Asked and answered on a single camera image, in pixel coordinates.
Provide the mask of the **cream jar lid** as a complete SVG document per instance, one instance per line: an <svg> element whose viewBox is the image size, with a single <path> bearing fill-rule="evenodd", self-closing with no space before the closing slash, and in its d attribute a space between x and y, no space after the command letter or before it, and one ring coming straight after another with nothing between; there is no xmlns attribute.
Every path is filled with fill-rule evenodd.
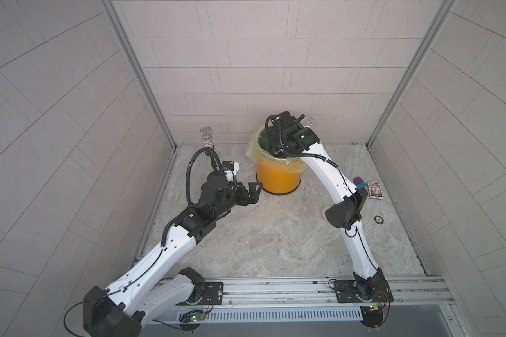
<svg viewBox="0 0 506 337"><path fill-rule="evenodd" d="M331 206L324 206L324 207L323 207L323 210L322 210L323 219L324 219L326 222L328 222L328 223L330 223L330 220L329 220L329 218L328 218L328 214L327 214L327 212L328 212L331 208L332 208Z"/></svg>

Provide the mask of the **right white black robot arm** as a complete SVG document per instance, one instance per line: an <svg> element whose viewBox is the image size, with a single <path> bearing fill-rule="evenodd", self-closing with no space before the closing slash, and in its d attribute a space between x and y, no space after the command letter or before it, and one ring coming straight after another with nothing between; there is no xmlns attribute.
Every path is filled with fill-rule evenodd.
<svg viewBox="0 0 506 337"><path fill-rule="evenodd" d="M372 256L361 222L361 209L368 192L365 188L357 188L342 173L315 132L301 124L304 118L304 115L294 117L288 111L268 116L264 128L269 149L277 157L302 160L316 174L333 200L333 205L324 211L326 220L341 231L351 257L352 293L363 302L388 304L393 296L382 269Z"/></svg>

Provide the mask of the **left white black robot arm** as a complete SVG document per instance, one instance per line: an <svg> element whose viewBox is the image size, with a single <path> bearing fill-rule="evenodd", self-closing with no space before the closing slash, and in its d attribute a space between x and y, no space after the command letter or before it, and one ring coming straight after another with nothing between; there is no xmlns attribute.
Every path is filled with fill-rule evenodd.
<svg viewBox="0 0 506 337"><path fill-rule="evenodd" d="M211 159L212 171L201 186L198 202L191 199L191 171L201 154ZM221 161L211 147L194 153L186 167L185 209L164 227L160 244L105 289L95 286L79 302L82 328L90 336L138 336L155 317L182 302L200 300L204 277L192 268L163 283L164 276L191 251L234 206L259 201L260 182L238 182L239 165Z"/></svg>

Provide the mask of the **orange trash bin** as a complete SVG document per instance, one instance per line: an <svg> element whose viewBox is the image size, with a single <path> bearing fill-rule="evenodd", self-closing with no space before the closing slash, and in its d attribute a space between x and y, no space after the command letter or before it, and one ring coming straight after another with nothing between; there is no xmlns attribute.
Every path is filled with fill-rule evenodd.
<svg viewBox="0 0 506 337"><path fill-rule="evenodd" d="M302 174L287 174L257 165L257 181L272 195L287 195L294 192L302 181Z"/></svg>

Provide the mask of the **black stand with shaker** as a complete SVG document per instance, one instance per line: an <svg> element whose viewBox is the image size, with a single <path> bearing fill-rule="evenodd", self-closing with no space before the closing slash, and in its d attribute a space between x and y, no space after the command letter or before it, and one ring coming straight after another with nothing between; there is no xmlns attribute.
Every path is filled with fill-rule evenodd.
<svg viewBox="0 0 506 337"><path fill-rule="evenodd" d="M213 130L209 126L203 126L200 129L200 136L202 137L202 140L204 141L204 146L206 148L210 148L211 151L205 150L205 154L210 158L211 166L213 170L218 169L218 164L216 160L216 156L214 154L214 144L213 144Z"/></svg>

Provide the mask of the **purple card pack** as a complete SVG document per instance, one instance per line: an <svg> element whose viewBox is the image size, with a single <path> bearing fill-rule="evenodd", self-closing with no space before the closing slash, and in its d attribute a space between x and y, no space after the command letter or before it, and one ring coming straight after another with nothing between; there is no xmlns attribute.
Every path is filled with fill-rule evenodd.
<svg viewBox="0 0 506 337"><path fill-rule="evenodd" d="M378 182L368 182L368 192L369 192L370 198L384 199L384 193L382 191L382 186Z"/></svg>

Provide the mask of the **left controller board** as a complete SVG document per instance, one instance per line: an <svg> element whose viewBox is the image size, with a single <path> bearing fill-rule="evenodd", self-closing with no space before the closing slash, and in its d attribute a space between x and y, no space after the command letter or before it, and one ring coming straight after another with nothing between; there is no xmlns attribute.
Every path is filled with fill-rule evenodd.
<svg viewBox="0 0 506 337"><path fill-rule="evenodd" d="M179 318L179 328L186 332L194 332L206 319L206 314L202 310L191 310Z"/></svg>

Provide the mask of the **controller board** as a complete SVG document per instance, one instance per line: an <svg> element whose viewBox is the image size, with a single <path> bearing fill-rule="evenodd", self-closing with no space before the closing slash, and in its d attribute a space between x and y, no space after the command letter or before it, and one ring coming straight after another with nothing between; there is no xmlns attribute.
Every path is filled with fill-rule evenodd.
<svg viewBox="0 0 506 337"><path fill-rule="evenodd" d="M361 324L368 328L380 328L384 322L384 312L379 306L361 306Z"/></svg>
<svg viewBox="0 0 506 337"><path fill-rule="evenodd" d="M191 310L179 318L179 328L186 332L194 332L206 319L206 314L202 310Z"/></svg>

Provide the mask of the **right controller board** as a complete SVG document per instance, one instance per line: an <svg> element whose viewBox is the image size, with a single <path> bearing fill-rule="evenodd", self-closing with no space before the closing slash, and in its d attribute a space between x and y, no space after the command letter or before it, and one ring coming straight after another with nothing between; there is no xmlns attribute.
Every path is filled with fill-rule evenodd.
<svg viewBox="0 0 506 337"><path fill-rule="evenodd" d="M368 328L380 328L384 322L384 312L379 306L361 306L361 324Z"/></svg>

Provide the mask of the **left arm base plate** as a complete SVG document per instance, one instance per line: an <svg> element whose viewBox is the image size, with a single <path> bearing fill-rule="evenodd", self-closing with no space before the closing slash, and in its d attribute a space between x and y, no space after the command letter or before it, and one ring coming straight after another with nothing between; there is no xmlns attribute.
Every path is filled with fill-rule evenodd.
<svg viewBox="0 0 506 337"><path fill-rule="evenodd" d="M221 305L223 296L223 282L204 282L202 289L195 285L190 297L177 303L178 306L208 306Z"/></svg>

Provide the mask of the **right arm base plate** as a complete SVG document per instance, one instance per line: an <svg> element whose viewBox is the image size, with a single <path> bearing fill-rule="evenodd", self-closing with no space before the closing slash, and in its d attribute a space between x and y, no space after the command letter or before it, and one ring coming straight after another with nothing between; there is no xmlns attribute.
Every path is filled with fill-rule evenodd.
<svg viewBox="0 0 506 337"><path fill-rule="evenodd" d="M385 279L356 281L331 279L328 286L335 292L338 303L391 303L391 289Z"/></svg>

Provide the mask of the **aluminium mounting rail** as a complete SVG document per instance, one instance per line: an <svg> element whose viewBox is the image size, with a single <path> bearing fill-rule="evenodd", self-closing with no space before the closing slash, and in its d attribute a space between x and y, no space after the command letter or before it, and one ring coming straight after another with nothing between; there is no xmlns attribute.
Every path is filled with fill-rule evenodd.
<svg viewBox="0 0 506 337"><path fill-rule="evenodd" d="M338 303L335 292L328 286L331 279L353 280L350 277L298 278L227 278L206 280L188 272L175 278L147 282L120 279L96 296L96 300L117 307L129 315L136 312L162 313L187 300L198 285L204 282L223 282L221 305L193 306L200 308L248 307L313 307L313 306L388 306L436 305L454 302L442 277L388 277L394 301L391 303Z"/></svg>

